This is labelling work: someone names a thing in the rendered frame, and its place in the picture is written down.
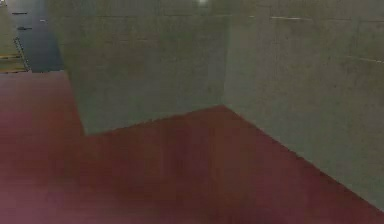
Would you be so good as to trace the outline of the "olive cupboard with yellow stripes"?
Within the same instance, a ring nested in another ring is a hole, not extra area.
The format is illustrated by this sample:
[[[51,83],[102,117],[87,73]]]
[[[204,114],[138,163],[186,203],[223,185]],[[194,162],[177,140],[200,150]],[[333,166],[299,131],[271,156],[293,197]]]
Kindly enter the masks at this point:
[[[18,37],[11,44],[0,45],[0,73],[29,72],[30,66]]]

